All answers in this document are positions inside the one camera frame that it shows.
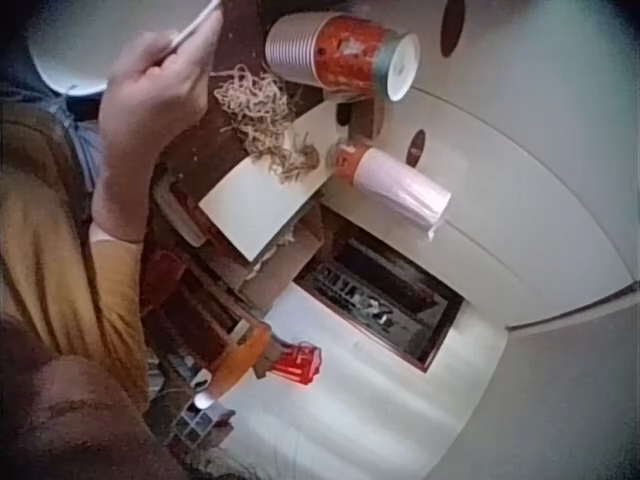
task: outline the dark circle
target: dark circle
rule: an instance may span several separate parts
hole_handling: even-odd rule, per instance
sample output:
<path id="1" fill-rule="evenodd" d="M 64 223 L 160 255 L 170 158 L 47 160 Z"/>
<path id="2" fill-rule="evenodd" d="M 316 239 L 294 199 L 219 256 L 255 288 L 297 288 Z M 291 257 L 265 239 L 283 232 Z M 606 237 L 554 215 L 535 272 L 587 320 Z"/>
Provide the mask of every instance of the dark circle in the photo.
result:
<path id="1" fill-rule="evenodd" d="M 409 150 L 407 151 L 407 165 L 412 168 L 416 168 L 418 162 L 422 158 L 424 153 L 424 147 L 427 144 L 427 134 L 424 130 L 420 129 L 416 132 L 409 144 Z"/>
<path id="2" fill-rule="evenodd" d="M 453 54 L 460 42 L 466 12 L 465 0 L 449 0 L 444 8 L 440 27 L 440 52 L 445 58 Z"/>

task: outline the white cabinet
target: white cabinet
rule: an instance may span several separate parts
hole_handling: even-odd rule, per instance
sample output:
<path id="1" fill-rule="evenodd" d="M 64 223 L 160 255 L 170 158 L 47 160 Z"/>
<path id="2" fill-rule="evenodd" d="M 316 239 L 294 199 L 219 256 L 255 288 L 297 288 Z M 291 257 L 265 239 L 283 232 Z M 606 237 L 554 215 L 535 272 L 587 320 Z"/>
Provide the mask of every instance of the white cabinet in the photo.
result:
<path id="1" fill-rule="evenodd" d="M 638 56 L 613 2 L 467 0 L 460 42 L 444 58 L 446 3 L 361 0 L 354 8 L 417 33 L 423 54 L 416 86 L 537 159 L 637 276 Z"/>
<path id="2" fill-rule="evenodd" d="M 412 90 L 390 107 L 376 145 L 404 159 L 426 132 L 417 166 L 453 193 L 433 242 L 355 190 L 331 182 L 325 202 L 507 325 L 582 307 L 631 282 L 593 217 L 555 175 L 460 109 Z"/>

